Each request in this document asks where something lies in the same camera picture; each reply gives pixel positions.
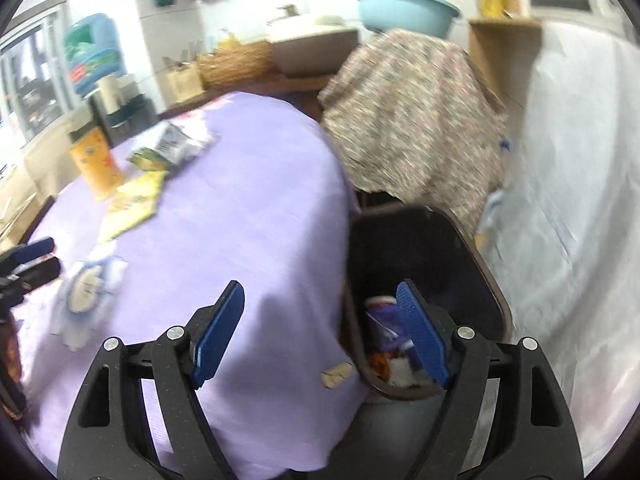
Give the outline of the white wrinkled cloth cover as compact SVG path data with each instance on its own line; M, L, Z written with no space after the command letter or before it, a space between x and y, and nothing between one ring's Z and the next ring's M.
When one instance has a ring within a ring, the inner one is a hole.
M594 471L639 404L639 49L548 23L485 258Z

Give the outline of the blue water jug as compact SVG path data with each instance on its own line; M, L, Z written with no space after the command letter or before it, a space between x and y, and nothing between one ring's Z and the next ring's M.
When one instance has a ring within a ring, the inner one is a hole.
M63 46L70 82L82 98L103 77L126 74L115 22L106 14L92 14L70 26Z

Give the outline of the black trash bin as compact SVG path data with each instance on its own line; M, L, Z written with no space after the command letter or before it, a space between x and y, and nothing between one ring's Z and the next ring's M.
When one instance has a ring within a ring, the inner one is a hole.
M342 344L362 381L393 401L429 399L436 386L400 388L377 378L367 361L372 334L364 300L393 296L408 278L422 297L448 312L458 325L488 340L508 342L511 310L462 224L447 209L424 203L389 203L350 217L343 292Z

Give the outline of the woven pattern sink bowl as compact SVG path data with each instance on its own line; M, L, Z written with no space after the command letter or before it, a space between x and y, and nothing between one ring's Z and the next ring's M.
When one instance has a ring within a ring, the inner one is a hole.
M265 40L199 55L196 67L206 88L264 78L277 70L271 44Z

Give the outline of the brown white storage box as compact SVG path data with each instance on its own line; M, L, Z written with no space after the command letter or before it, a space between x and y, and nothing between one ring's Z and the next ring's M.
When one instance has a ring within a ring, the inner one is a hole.
M359 30L339 16L295 15L268 26L274 66L284 76L336 74L359 44Z

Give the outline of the wooden side shelf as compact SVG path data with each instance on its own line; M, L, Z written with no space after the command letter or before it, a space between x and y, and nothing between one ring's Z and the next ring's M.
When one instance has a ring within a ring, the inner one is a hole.
M542 23L533 18L472 18L469 55L501 99L526 107L530 74L542 46Z

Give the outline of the yellow cookie snack bag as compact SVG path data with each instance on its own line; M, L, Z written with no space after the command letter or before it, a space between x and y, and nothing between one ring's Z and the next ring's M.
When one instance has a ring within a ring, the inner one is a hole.
M143 171L117 189L106 212L107 240L114 240L154 216L167 175L163 170Z

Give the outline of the purple yogurt cup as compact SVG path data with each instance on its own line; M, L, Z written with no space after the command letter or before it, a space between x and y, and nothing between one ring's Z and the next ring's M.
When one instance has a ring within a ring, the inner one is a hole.
M386 358L404 358L414 372L423 365L408 335L393 296L375 296L364 302L375 348Z

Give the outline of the yellow chip canister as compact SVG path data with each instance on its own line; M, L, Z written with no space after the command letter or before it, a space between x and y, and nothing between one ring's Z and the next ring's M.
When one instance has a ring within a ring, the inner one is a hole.
M102 130L94 126L72 143L70 157L93 195L103 202L125 181Z

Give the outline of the green white milk carton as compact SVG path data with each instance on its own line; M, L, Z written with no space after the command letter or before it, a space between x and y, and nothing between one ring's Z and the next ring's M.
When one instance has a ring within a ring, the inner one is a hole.
M204 126L159 122L134 138L127 160L142 171L174 171L217 141Z

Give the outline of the wooden counter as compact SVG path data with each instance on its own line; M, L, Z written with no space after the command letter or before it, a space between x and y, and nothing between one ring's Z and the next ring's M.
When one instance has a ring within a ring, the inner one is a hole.
M190 110L195 110L227 93L247 92L258 96L272 96L273 98L282 98L282 96L295 94L300 96L302 111L310 117L318 119L322 115L321 107L317 100L318 93L323 88L326 88L332 78L333 74L297 78L288 78L282 74L271 74L266 78L237 81L231 86L205 89L195 98L168 107L167 110L158 113L157 116L160 119L173 118L190 112Z

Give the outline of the beige chopstick holder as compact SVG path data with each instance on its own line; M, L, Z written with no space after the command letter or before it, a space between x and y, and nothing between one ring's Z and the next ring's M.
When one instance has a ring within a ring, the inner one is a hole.
M204 93L197 55L189 55L181 60L163 55L162 64L163 68L156 74L156 79L168 106L190 101Z

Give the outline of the paisley patterned cloth cover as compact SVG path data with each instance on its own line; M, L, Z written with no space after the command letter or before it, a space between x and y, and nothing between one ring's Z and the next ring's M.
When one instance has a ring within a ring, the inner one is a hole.
M462 47L400 29L375 36L319 101L357 190L429 198L475 233L506 174L506 108Z

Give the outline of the light blue plastic basin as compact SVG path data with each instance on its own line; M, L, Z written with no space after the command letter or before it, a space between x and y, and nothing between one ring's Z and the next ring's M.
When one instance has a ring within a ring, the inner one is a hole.
M447 39L461 12L446 0L356 0L358 15L370 32L408 30Z

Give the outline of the water dispenser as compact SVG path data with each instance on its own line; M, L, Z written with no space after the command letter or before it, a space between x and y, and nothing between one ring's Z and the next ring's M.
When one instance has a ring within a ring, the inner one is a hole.
M79 141L93 128L105 136L110 148L158 123L154 103L131 75L106 76L70 112L70 142Z

